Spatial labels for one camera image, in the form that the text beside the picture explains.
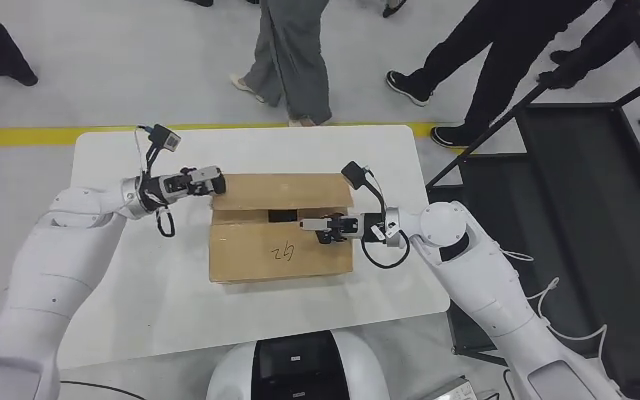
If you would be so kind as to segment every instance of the person's leg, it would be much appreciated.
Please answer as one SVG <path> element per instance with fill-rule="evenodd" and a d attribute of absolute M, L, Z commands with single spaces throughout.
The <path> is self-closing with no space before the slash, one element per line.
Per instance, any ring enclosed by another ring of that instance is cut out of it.
<path fill-rule="evenodd" d="M 390 71 L 387 83 L 408 95 L 414 103 L 425 105 L 440 82 L 491 44 L 504 16 L 512 7 L 518 7 L 518 3 L 521 1 L 479 0 L 449 37 L 429 53 L 422 68 L 408 76 Z"/>
<path fill-rule="evenodd" d="M 611 10 L 605 15 L 586 35 L 580 42 L 580 47 L 589 46 L 594 40 L 597 40 L 606 32 L 604 29 L 610 24 L 616 26 L 612 32 L 607 35 L 607 39 L 599 46 L 591 48 L 591 51 L 582 60 L 582 62 L 573 68 L 561 82 L 550 87 L 550 89 L 570 89 L 575 86 L 576 83 L 584 79 L 584 77 L 591 71 L 596 70 L 603 65 L 607 64 L 614 57 L 620 54 L 624 49 L 629 47 L 633 43 L 633 36 L 624 26 L 624 24 L 616 25 L 616 18 L 619 18 L 619 12 L 623 7 L 623 2 L 616 1 Z M 550 58 L 552 61 L 561 64 L 564 62 L 573 52 L 571 51 L 554 51 L 551 53 Z M 543 72 L 538 76 L 539 80 L 550 79 L 552 72 Z"/>
<path fill-rule="evenodd" d="M 331 118 L 320 19 L 328 0 L 269 0 L 276 70 L 289 118 L 320 125 Z"/>
<path fill-rule="evenodd" d="M 25 86 L 38 83 L 38 77 L 22 56 L 11 35 L 0 24 L 0 76 L 9 76 Z"/>
<path fill-rule="evenodd" d="M 249 73 L 241 78 L 240 83 L 245 84 L 259 96 L 258 100 L 263 99 L 264 102 L 275 107 L 282 96 L 282 85 L 273 60 L 274 30 L 269 11 L 270 3 L 269 0 L 260 2 L 260 34 L 254 52 L 255 62 Z"/>
<path fill-rule="evenodd" d="M 518 83 L 547 44 L 593 2 L 571 0 L 558 6 L 554 0 L 543 4 L 528 0 L 513 9 L 489 50 L 464 125 L 437 128 L 432 139 L 446 147 L 466 147 L 477 139 L 509 105 Z"/>

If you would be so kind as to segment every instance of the cardboard box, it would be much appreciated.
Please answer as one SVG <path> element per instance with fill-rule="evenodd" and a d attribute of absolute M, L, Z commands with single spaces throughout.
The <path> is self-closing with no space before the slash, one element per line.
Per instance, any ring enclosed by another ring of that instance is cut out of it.
<path fill-rule="evenodd" d="M 302 218 L 347 213 L 353 206 L 340 174 L 227 175 L 213 201 L 211 282 L 247 282 L 353 271 L 351 241 L 321 245 Z"/>

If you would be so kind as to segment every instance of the gray floor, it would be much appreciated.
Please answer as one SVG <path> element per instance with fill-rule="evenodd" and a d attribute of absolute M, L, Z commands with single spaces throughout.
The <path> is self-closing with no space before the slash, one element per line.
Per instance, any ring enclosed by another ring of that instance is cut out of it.
<path fill-rule="evenodd" d="M 444 39 L 474 0 L 409 0 L 383 20 L 381 0 L 332 0 L 323 20 L 323 52 L 336 121 L 439 121 L 463 118 L 484 54 L 443 83 L 427 108 L 413 106 L 383 82 L 390 69 L 410 71 Z M 551 50 L 572 48 L 607 9 L 599 2 L 551 43 L 522 81 L 516 99 L 552 67 Z M 41 82 L 23 88 L 0 78 L 0 127 L 119 125 L 134 123 L 283 122 L 283 107 L 262 106 L 227 81 L 252 60 L 259 11 L 242 0 L 217 0 L 201 9 L 181 0 L 4 0 L 0 16 Z M 640 82 L 635 50 L 627 50 L 571 91 L 540 101 L 614 100 Z M 626 108 L 640 117 L 640 104 Z M 428 139 L 416 142 L 425 179 L 453 154 Z M 510 124 L 481 149 L 523 151 Z M 71 146 L 0 148 L 0 288 L 31 225 L 69 184 Z M 457 181 L 452 174 L 448 182 Z M 455 357 L 444 315 L 353 329 L 380 359 L 393 399 L 418 399 L 466 374 L 477 391 L 504 391 L 489 364 Z M 148 399 L 203 399 L 208 379 L 226 348 L 129 360 L 63 371 L 68 379 L 113 384 Z M 118 399 L 118 395 L 63 387 L 62 399 Z"/>

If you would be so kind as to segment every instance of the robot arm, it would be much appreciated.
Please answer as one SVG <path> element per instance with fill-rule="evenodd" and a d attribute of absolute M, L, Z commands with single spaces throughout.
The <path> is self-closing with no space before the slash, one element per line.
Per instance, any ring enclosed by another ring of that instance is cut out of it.
<path fill-rule="evenodd" d="M 147 173 L 106 191 L 61 192 L 13 265 L 0 315 L 0 397 L 58 398 L 62 337 L 104 277 L 127 219 L 151 215 L 189 195 L 225 191 L 224 176 L 212 166 L 158 177 Z"/>
<path fill-rule="evenodd" d="M 365 186 L 369 171 L 352 162 L 342 173 L 358 189 Z M 623 398 L 604 370 L 569 350 L 547 329 L 547 322 L 531 309 L 518 273 L 498 243 L 462 204 L 434 203 L 415 215 L 386 207 L 383 200 L 380 204 L 381 213 L 303 220 L 301 228 L 316 231 L 325 242 L 360 238 L 365 254 L 366 242 L 406 246 L 405 256 L 409 249 L 418 252 L 452 300 L 501 352 L 513 373 L 519 398 Z M 460 242 L 464 236 L 469 240 L 466 249 L 449 261 L 441 261 L 439 249 Z"/>

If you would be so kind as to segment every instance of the white table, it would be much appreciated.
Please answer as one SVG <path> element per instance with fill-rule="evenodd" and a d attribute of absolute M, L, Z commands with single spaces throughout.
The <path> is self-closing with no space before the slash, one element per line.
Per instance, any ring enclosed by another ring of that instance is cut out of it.
<path fill-rule="evenodd" d="M 412 131 L 404 126 L 180 131 L 154 175 L 184 166 L 226 173 L 339 172 L 369 165 L 386 201 L 418 212 L 427 205 Z M 138 173 L 131 132 L 88 133 L 75 148 L 72 186 L 108 187 Z M 351 212 L 376 211 L 366 191 Z M 354 272 L 334 277 L 222 285 L 208 280 L 209 197 L 172 206 L 177 235 L 166 239 L 153 217 L 129 222 L 111 266 L 72 320 L 61 368 L 146 357 L 263 338 L 443 312 L 449 297 L 418 255 L 401 267 L 371 265 L 354 243 Z M 372 245 L 392 262 L 401 250 Z"/>

